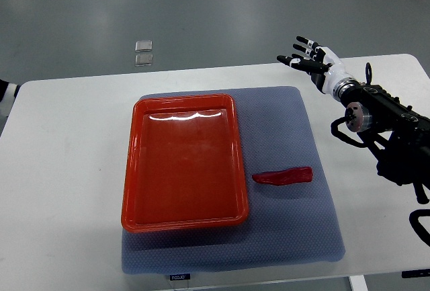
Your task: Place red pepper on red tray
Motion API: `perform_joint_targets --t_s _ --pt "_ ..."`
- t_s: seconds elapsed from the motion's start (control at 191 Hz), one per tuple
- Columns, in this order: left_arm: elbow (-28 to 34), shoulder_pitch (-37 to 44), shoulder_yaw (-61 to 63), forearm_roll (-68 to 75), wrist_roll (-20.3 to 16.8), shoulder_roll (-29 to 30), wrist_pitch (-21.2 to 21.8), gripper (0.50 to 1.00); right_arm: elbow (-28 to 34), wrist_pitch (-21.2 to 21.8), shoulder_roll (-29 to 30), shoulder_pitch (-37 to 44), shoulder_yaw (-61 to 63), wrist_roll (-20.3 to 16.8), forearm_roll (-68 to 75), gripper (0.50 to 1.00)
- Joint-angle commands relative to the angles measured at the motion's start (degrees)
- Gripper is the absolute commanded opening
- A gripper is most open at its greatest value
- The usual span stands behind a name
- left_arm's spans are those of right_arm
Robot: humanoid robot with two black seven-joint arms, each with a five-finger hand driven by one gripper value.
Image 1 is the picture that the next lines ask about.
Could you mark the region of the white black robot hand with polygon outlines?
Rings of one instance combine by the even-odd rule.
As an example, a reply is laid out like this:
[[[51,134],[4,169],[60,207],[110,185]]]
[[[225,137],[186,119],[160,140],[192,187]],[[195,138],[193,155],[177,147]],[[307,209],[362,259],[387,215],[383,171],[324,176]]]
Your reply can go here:
[[[293,44],[293,49],[301,54],[278,55],[277,61],[305,72],[321,93],[340,100],[341,84],[349,78],[341,59],[331,49],[314,40],[302,36],[297,36],[296,40],[298,44]]]

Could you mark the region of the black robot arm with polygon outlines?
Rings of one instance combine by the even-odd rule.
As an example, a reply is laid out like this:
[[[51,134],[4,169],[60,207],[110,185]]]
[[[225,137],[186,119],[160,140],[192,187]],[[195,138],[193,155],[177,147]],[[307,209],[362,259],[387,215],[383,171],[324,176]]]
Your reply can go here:
[[[331,124],[331,134],[377,159],[377,174],[399,186],[411,184],[417,202],[429,203],[429,119],[404,106],[381,86],[372,83],[372,67],[365,66],[366,82],[348,81],[340,102],[345,114]]]

